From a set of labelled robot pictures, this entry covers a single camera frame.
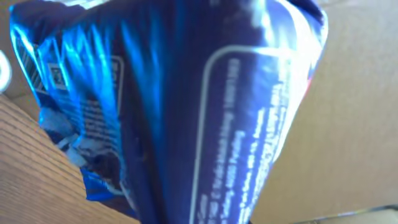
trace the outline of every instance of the snack bag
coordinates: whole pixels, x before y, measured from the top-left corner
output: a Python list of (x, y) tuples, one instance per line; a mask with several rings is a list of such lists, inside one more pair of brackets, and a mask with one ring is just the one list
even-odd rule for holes
[(11, 8), (40, 125), (87, 199), (144, 224), (247, 223), (327, 36), (311, 0)]

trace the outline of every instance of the white object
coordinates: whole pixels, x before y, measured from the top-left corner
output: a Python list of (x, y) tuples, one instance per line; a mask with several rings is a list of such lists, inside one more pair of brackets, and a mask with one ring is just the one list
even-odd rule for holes
[(6, 91), (11, 82), (12, 69), (8, 58), (0, 50), (0, 93)]
[(67, 6), (80, 5), (81, 7), (84, 7), (85, 9), (91, 9), (92, 7), (106, 3), (109, 0), (46, 0), (46, 1), (62, 2)]

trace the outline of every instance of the wooden table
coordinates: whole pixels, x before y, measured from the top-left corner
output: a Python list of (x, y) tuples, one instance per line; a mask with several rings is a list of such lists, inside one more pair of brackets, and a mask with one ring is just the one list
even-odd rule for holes
[(80, 172), (25, 112), (0, 96), (1, 224), (137, 224), (85, 200)]

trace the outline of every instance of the cardboard box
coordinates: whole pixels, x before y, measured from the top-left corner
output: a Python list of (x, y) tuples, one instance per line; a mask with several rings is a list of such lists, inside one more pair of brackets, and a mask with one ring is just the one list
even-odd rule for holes
[(398, 224), (398, 212), (394, 210), (383, 210), (302, 224)]
[(398, 202), (398, 1), (322, 1), (325, 54), (252, 216), (288, 224)]

